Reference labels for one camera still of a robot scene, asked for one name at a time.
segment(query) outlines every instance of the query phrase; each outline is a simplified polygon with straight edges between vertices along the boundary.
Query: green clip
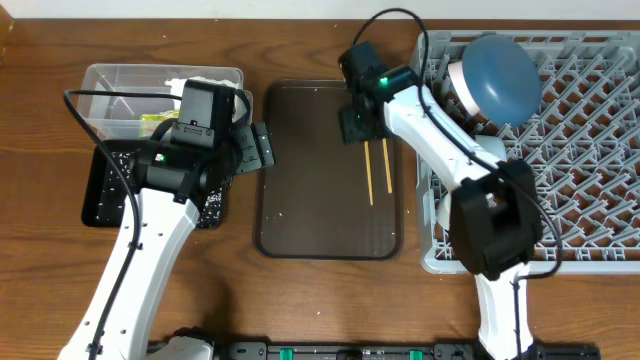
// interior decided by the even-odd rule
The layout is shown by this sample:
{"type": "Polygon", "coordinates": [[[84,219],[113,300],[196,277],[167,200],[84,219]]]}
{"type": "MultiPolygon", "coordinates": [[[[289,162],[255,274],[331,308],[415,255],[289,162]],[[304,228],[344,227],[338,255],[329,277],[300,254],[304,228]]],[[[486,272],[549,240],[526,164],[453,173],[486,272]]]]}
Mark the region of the green clip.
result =
{"type": "Polygon", "coordinates": [[[409,360],[422,360],[422,351],[420,350],[411,350],[409,351],[409,360]]]}
{"type": "Polygon", "coordinates": [[[280,349],[280,360],[293,360],[293,349],[280,349]]]}

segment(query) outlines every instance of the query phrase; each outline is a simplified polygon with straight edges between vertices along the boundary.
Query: plastic tray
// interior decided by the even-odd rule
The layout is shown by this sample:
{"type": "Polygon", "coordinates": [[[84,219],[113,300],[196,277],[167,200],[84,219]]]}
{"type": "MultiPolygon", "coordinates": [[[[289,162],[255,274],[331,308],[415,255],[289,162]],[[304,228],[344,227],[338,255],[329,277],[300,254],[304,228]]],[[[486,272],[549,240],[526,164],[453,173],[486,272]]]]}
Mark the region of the plastic tray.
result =
{"type": "MultiPolygon", "coordinates": [[[[183,65],[127,65],[94,64],[85,73],[82,89],[170,94],[171,79],[189,79],[201,76],[206,79],[227,80],[243,88],[244,77],[237,68],[183,66],[183,65]]],[[[87,123],[96,128],[102,139],[144,138],[157,126],[155,121],[141,121],[143,114],[158,114],[176,109],[171,99],[122,98],[106,96],[80,96],[78,111],[87,123]]],[[[244,109],[236,111],[240,117],[244,109]]]]}
{"type": "MultiPolygon", "coordinates": [[[[412,56],[417,71],[422,36],[412,56]]],[[[426,81],[443,108],[465,129],[497,136],[510,159],[524,158],[536,174],[538,199],[562,231],[562,273],[640,273],[640,33],[603,31],[434,31],[426,81]],[[520,128],[471,118],[457,100],[446,67],[484,34],[518,42],[543,82],[539,111],[520,128]]],[[[420,253],[433,273],[464,273],[436,225],[446,189],[418,157],[420,253]]],[[[549,229],[537,244],[532,271],[556,258],[549,229]]]]}

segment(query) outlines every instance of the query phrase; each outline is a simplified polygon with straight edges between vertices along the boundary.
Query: brown tray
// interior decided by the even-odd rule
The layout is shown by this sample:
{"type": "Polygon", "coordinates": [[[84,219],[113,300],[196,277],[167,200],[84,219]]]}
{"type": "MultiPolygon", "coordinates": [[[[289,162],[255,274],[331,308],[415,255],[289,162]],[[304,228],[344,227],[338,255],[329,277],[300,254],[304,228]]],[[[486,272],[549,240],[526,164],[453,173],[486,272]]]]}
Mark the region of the brown tray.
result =
{"type": "Polygon", "coordinates": [[[344,145],[342,81],[283,80],[265,104],[276,165],[258,188],[255,245],[277,258],[384,260],[402,243],[400,144],[388,139],[393,193],[381,141],[370,142],[373,206],[363,144],[344,145]]]}

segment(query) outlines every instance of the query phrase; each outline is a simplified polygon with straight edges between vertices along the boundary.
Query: clear plastic container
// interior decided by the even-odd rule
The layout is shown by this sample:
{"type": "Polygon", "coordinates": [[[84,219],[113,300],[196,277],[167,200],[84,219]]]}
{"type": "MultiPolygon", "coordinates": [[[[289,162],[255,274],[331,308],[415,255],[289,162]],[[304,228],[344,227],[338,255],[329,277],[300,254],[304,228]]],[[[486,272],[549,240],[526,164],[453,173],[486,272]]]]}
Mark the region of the clear plastic container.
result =
{"type": "MultiPolygon", "coordinates": [[[[183,65],[94,64],[89,66],[82,83],[83,90],[126,91],[170,94],[171,79],[201,76],[210,80],[228,80],[243,88],[243,74],[237,68],[183,65]]],[[[252,103],[251,94],[246,92],[252,103]]],[[[144,114],[159,114],[175,110],[171,99],[80,96],[78,111],[93,126],[102,139],[138,139],[148,136],[140,127],[154,129],[159,121],[142,121],[144,114]]],[[[236,117],[244,113],[238,109],[236,117]]]]}

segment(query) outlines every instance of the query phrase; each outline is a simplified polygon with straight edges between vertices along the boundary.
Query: black speckled mat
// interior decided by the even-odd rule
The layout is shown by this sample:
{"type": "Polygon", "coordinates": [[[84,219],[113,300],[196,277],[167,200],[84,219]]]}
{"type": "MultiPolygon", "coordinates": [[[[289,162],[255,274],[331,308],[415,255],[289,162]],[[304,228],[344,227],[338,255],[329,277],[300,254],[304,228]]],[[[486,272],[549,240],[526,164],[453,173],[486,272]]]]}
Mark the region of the black speckled mat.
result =
{"type": "MultiPolygon", "coordinates": [[[[116,160],[120,170],[129,177],[131,154],[140,147],[141,140],[106,140],[104,143],[116,160]]],[[[215,229],[223,217],[223,198],[226,188],[215,189],[209,194],[200,210],[196,225],[200,229],[215,229]]],[[[119,227],[124,214],[126,191],[117,175],[108,168],[98,149],[93,152],[93,162],[82,207],[82,222],[91,227],[119,227]]]]}
{"type": "Polygon", "coordinates": [[[265,122],[276,158],[258,187],[254,240],[278,258],[384,260],[402,243],[399,141],[388,139],[393,193],[381,141],[369,143],[374,205],[364,145],[344,145],[338,110],[351,101],[342,81],[272,85],[265,122]]]}

